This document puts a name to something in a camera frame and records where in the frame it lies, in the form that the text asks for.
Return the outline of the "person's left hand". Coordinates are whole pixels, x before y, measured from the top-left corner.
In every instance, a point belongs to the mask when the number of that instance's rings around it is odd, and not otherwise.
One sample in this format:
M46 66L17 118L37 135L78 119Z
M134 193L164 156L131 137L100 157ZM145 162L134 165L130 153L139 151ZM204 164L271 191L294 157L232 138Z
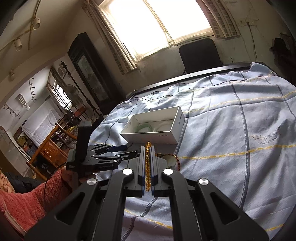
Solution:
M79 176L76 172L67 170L66 167L61 169L61 178L65 181L72 190L76 190L79 186Z

